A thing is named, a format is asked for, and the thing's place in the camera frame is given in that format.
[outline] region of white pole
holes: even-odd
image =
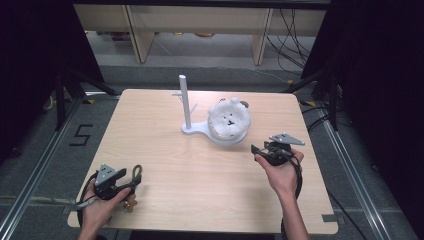
[[[188,93],[187,93],[187,81],[186,77],[184,75],[180,75],[180,88],[181,88],[181,95],[183,99],[183,107],[184,107],[184,116],[186,119],[186,128],[191,128],[191,119],[190,119],[190,108],[188,103]]]

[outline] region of white base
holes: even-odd
[[[246,132],[240,134],[240,136],[238,136],[237,138],[234,138],[234,139],[231,139],[231,140],[217,139],[210,132],[209,127],[208,127],[208,121],[198,122],[198,123],[192,122],[190,129],[187,129],[186,124],[184,123],[183,126],[181,127],[181,131],[183,131],[183,133],[187,134],[187,135],[199,134],[200,133],[200,134],[207,136],[212,142],[214,142],[216,144],[228,145],[228,146],[241,142],[247,134],[247,131],[246,131]]]

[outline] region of hand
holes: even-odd
[[[304,157],[303,153],[293,148],[291,150],[295,158],[299,160],[297,162],[295,158],[292,158],[293,162],[300,164]],[[280,199],[284,215],[284,232],[287,239],[309,239],[295,196],[297,175],[291,162],[286,162],[280,166],[272,166],[259,154],[255,154],[255,160],[265,170],[269,184]]]
[[[87,186],[84,201],[95,195],[94,182],[95,179],[91,180]],[[115,207],[124,200],[130,191],[130,188],[125,188],[114,198],[108,201],[101,200],[96,196],[95,198],[97,198],[97,200],[85,207],[83,210],[83,223],[78,239],[95,239],[100,228],[103,227],[111,218]]]
[[[292,148],[293,155],[299,160],[293,159],[294,163],[300,164],[303,160],[303,153]],[[277,193],[280,200],[284,200],[286,197],[292,197],[295,195],[297,187],[297,176],[294,167],[290,162],[286,162],[279,166],[272,166],[268,161],[259,154],[255,154],[255,160],[262,166],[268,176],[269,184],[272,189]]]

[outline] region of metal bracket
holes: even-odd
[[[274,136],[270,136],[269,139],[279,142],[279,143],[285,143],[285,144],[295,144],[295,145],[305,145],[305,142],[302,142],[287,133],[282,133]]]

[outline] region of wooden table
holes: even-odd
[[[197,104],[193,122],[207,119],[207,110],[222,98],[249,103],[252,118],[246,138],[225,147],[203,135],[185,135],[183,105],[173,90],[126,90],[103,136],[87,178],[106,163],[128,173],[143,166],[133,213],[117,208],[106,226],[121,229],[279,233],[282,210],[266,174],[253,160],[250,145],[262,147],[270,135],[287,132],[305,142],[295,146],[305,154],[303,188],[298,199],[306,227],[313,234],[334,234],[333,215],[316,156],[299,109],[291,94],[189,91]],[[76,213],[68,224],[78,227]]]

